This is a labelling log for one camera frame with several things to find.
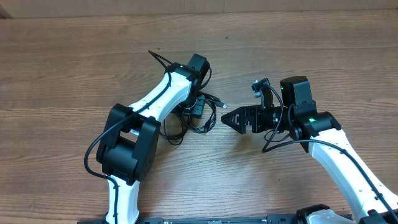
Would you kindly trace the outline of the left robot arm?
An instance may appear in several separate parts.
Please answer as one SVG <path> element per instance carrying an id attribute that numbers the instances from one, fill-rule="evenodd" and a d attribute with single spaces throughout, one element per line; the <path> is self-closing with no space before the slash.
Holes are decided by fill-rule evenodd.
<path id="1" fill-rule="evenodd" d="M 175 109 L 192 108 L 210 63 L 194 54 L 184 65 L 153 53 L 164 67 L 162 81 L 143 99 L 114 105 L 98 138 L 96 160 L 109 184 L 109 210 L 102 223 L 137 223 L 140 183 L 154 163 L 161 122 Z"/>

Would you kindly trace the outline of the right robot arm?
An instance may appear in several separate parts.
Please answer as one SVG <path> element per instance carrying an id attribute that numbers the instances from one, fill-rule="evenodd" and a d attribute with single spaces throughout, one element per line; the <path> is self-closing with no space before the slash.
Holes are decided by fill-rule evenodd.
<path id="1" fill-rule="evenodd" d="M 329 112 L 319 113 L 305 76 L 280 81 L 278 93 L 268 79 L 251 88 L 261 104 L 242 106 L 221 117 L 240 134 L 288 132 L 281 140 L 266 139 L 262 152 L 300 144 L 327 171 L 345 197 L 355 223 L 397 223 L 397 195 L 370 170 L 351 146 L 341 124 Z"/>

